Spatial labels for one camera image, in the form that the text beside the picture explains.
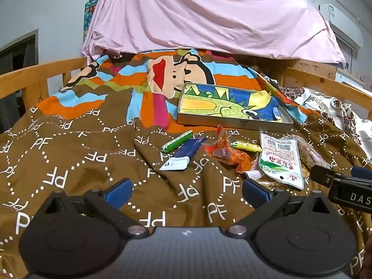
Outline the green stick snack pack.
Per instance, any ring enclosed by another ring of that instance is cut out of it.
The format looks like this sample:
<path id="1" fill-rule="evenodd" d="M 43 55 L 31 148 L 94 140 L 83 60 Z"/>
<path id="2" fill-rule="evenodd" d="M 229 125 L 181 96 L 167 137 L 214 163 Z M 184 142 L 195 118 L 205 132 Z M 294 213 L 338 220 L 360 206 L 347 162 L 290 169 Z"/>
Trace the green stick snack pack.
<path id="1" fill-rule="evenodd" d="M 187 142 L 187 140 L 189 140 L 192 135 L 193 135 L 192 130 L 188 130 L 188 131 L 184 132 L 183 134 L 179 135 L 178 137 L 176 137 L 176 138 L 170 140 L 169 142 L 167 142 L 166 144 L 164 144 L 161 148 L 161 152 L 167 154 L 167 153 L 170 153 L 170 152 L 174 151 L 175 149 L 180 147 L 182 144 Z"/>

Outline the pink hanging sheet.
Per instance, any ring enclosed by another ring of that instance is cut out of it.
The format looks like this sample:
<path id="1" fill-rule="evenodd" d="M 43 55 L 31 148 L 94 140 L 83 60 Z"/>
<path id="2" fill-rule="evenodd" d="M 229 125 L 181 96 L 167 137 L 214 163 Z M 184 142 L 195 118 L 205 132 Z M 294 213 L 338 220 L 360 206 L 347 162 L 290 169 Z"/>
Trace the pink hanging sheet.
<path id="1" fill-rule="evenodd" d="M 95 60 L 178 48 L 345 61 L 328 21 L 307 0 L 98 0 L 82 53 Z"/>

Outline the colourful cartoon monkey blanket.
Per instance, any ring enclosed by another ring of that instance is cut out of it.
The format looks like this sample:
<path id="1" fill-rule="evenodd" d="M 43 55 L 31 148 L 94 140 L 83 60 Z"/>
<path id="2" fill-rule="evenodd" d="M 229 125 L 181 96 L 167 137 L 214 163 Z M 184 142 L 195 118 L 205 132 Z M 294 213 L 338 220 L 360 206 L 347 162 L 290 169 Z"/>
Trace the colourful cartoon monkey blanket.
<path id="1" fill-rule="evenodd" d="M 187 131 L 176 120 L 185 82 L 266 90 L 294 116 L 291 133 L 334 170 L 371 168 L 350 133 L 265 83 L 244 60 L 195 49 L 102 56 L 1 135 L 2 278 L 26 275 L 19 238 L 56 189 L 82 195 L 128 178 L 133 196 L 123 211 L 148 228 L 227 228 L 251 213 L 242 176 L 203 148 L 184 171 L 160 169 L 169 159 L 163 144 Z"/>

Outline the white green snack pouch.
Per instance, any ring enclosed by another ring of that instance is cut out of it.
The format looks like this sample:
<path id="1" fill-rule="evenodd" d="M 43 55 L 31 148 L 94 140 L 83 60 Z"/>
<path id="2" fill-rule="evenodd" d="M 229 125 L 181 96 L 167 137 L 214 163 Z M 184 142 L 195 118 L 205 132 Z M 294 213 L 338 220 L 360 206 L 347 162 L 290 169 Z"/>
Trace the white green snack pouch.
<path id="1" fill-rule="evenodd" d="M 304 179 L 297 141 L 293 137 L 277 139 L 261 132 L 260 146 L 260 169 L 268 177 L 302 190 Z"/>

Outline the wooden bed frame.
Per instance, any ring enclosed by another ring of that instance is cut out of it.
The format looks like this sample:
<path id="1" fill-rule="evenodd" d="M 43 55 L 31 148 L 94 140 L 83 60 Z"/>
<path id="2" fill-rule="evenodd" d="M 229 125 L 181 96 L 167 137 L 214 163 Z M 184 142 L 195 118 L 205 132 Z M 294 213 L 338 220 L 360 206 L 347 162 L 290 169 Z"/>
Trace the wooden bed frame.
<path id="1" fill-rule="evenodd" d="M 50 77 L 86 67 L 87 59 L 78 57 L 25 67 L 1 75 L 1 98 Z"/>

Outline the blue toothpaste-like tube pack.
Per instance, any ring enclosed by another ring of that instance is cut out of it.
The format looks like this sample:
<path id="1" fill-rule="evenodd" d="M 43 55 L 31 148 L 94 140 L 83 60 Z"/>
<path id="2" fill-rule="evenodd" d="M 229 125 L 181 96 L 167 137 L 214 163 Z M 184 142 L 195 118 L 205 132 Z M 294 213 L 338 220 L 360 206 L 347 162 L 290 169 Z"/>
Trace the blue toothpaste-like tube pack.
<path id="1" fill-rule="evenodd" d="M 196 138 L 187 140 L 174 155 L 164 163 L 160 171 L 183 171 L 189 165 L 190 160 L 195 155 L 206 138 Z"/>

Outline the dark window frame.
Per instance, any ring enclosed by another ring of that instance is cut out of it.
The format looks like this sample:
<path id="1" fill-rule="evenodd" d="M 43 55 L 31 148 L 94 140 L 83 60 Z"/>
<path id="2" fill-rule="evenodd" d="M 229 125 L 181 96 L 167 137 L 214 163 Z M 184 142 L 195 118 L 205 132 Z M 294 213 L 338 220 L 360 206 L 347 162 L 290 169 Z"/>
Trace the dark window frame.
<path id="1" fill-rule="evenodd" d="M 38 64 L 38 30 L 1 47 L 1 74 Z"/>

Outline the clear bag of crackers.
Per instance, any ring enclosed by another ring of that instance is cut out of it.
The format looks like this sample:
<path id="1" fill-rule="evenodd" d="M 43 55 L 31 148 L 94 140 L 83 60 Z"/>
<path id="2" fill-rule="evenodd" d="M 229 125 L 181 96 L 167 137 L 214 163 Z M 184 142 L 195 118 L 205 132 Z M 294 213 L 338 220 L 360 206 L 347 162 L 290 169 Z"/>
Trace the clear bag of crackers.
<path id="1" fill-rule="evenodd" d="M 291 134 L 284 140 L 294 140 L 297 144 L 298 155 L 300 159 L 301 174 L 304 179 L 313 177 L 315 179 L 324 179 L 327 172 L 331 170 L 331 165 L 314 150 L 302 137 Z"/>

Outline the orange-red chicken snack pack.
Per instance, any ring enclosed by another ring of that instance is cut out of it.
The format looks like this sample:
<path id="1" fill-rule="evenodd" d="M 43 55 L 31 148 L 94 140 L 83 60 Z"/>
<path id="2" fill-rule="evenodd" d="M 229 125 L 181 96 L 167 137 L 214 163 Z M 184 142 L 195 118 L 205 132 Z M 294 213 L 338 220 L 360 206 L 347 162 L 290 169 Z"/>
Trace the orange-red chicken snack pack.
<path id="1" fill-rule="evenodd" d="M 236 172 L 244 173 L 251 170 L 250 156 L 240 149 L 236 149 L 229 141 L 228 132 L 218 125 L 216 139 L 213 143 L 202 143 L 202 147 L 209 156 L 215 157 L 221 163 L 236 166 Z"/>

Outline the white floral quilt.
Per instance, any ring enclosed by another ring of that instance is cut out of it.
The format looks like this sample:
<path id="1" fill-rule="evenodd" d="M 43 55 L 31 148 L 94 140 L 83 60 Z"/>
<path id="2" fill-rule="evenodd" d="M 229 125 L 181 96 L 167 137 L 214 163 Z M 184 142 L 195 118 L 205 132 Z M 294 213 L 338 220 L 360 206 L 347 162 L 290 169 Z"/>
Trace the white floral quilt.
<path id="1" fill-rule="evenodd" d="M 356 113 L 356 108 L 350 103 L 323 94 L 311 88 L 286 88 L 265 74 L 262 77 L 275 87 L 279 94 L 289 103 L 285 106 L 288 114 L 299 123 L 304 123 L 308 112 L 319 113 L 324 120 L 330 121 L 338 129 L 345 132 L 371 158 L 371 120 L 363 119 Z"/>

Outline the white air conditioner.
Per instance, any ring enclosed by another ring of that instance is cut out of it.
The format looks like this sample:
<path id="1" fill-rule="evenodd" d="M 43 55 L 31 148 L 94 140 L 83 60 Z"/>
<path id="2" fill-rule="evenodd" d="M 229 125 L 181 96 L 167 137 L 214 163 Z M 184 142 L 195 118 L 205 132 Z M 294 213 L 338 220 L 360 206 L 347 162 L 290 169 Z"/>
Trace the white air conditioner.
<path id="1" fill-rule="evenodd" d="M 341 41 L 353 50 L 363 48 L 364 39 L 356 23 L 332 4 L 319 4 L 318 9 Z"/>

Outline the colourful wall poster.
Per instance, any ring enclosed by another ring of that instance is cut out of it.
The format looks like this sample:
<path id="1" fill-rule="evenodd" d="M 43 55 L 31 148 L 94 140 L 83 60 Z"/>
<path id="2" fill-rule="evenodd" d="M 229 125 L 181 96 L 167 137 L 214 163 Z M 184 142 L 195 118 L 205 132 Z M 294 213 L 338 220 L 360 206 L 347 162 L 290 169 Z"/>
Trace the colourful wall poster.
<path id="1" fill-rule="evenodd" d="M 98 4 L 98 0 L 88 0 L 84 5 L 84 18 L 83 18 L 83 41 L 88 33 L 88 29 L 93 18 L 93 13 Z"/>

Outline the yellow candy bar pack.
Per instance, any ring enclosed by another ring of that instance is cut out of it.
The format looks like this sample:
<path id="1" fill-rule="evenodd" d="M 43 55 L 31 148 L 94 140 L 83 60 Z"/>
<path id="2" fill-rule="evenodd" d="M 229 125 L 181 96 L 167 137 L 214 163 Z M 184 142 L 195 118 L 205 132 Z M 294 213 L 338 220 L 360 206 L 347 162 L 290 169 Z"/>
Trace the yellow candy bar pack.
<path id="1" fill-rule="evenodd" d="M 243 142 L 243 141 L 240 141 L 240 140 L 233 141 L 231 143 L 231 146 L 236 148 L 236 149 L 246 150 L 246 151 L 253 152 L 253 153 L 261 153 L 262 152 L 262 148 L 259 145 L 252 144 L 252 143 L 249 143 L 249 142 Z"/>

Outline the metal tray with dinosaur print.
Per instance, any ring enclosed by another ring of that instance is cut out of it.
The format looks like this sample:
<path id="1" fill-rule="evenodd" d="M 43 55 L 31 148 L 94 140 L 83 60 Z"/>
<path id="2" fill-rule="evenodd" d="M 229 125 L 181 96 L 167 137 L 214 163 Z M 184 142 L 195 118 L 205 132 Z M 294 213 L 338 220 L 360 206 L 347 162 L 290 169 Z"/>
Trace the metal tray with dinosaur print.
<path id="1" fill-rule="evenodd" d="M 181 125 L 288 132 L 293 120 L 272 94 L 187 83 L 178 102 Z"/>

